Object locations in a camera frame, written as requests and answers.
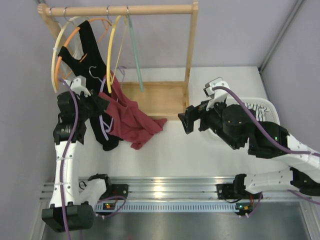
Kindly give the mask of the purple hanger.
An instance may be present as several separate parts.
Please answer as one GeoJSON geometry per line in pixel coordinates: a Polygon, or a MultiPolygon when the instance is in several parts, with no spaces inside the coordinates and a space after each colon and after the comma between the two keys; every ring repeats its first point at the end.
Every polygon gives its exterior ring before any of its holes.
{"type": "MultiPolygon", "coordinates": [[[[88,67],[89,78],[86,82],[86,87],[89,90],[93,90],[95,93],[107,94],[108,97],[111,95],[108,92],[106,80],[104,77],[105,68],[96,65],[90,65],[88,67]]],[[[117,146],[119,141],[123,141],[122,138],[112,135],[110,132],[113,127],[114,119],[107,113],[102,113],[99,116],[92,117],[89,119],[92,127],[95,139],[103,146],[111,148],[111,146],[117,146]]]]}

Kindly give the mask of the red tank top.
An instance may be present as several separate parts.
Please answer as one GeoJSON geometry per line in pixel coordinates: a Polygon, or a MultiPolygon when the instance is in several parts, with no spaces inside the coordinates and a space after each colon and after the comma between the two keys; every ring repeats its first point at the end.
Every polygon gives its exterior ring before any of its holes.
{"type": "Polygon", "coordinates": [[[99,93],[109,101],[105,111],[113,118],[110,134],[131,143],[131,148],[141,149],[154,135],[163,131],[166,118],[153,119],[139,109],[136,101],[130,100],[122,91],[115,78],[111,85],[111,95],[99,93]]]}

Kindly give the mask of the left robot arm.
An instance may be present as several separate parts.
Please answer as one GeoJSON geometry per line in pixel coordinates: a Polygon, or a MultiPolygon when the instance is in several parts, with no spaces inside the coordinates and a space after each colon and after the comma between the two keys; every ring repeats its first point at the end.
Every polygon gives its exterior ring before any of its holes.
{"type": "Polygon", "coordinates": [[[54,187],[49,207],[42,210],[42,220],[56,233],[90,229],[94,207],[100,198],[113,194],[107,174],[89,177],[83,191],[79,188],[80,160],[85,150],[86,121],[100,116],[109,102],[92,91],[73,91],[57,96],[58,122],[53,130],[56,152],[54,187]]]}

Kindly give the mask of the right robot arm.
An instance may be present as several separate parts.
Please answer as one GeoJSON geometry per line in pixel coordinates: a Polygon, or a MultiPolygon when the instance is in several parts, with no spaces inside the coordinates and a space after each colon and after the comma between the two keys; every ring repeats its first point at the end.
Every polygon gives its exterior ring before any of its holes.
{"type": "Polygon", "coordinates": [[[186,134],[211,130],[233,150],[248,147],[247,153],[259,159],[271,159],[288,165],[284,170],[262,174],[240,173],[232,183],[217,187],[219,199],[245,199],[264,191],[298,191],[307,196],[320,195],[320,154],[300,143],[287,129],[271,121],[257,121],[255,111],[244,105],[207,103],[189,106],[179,113],[186,134]]]}

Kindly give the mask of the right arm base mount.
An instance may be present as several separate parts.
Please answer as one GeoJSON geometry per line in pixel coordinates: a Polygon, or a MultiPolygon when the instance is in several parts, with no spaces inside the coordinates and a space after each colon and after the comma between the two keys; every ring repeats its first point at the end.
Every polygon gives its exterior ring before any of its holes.
{"type": "Polygon", "coordinates": [[[235,204],[236,214],[241,217],[249,218],[254,212],[263,193],[250,193],[246,190],[235,190],[233,183],[221,183],[216,185],[217,197],[229,204],[235,204]]]}

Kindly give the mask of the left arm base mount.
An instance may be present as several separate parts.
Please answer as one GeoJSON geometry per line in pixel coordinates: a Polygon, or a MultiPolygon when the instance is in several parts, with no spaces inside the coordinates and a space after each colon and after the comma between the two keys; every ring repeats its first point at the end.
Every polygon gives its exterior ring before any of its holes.
{"type": "Polygon", "coordinates": [[[104,201],[110,201],[110,200],[115,200],[114,203],[104,203],[103,204],[103,209],[104,210],[113,210],[113,212],[102,212],[100,213],[102,216],[106,217],[113,217],[116,215],[118,212],[120,212],[123,207],[125,206],[127,202],[127,197],[129,193],[129,185],[128,184],[113,184],[110,187],[110,192],[105,193],[100,200],[102,202],[104,201]],[[120,205],[119,208],[116,208],[117,202],[119,200],[122,200],[123,203],[120,205]]]}

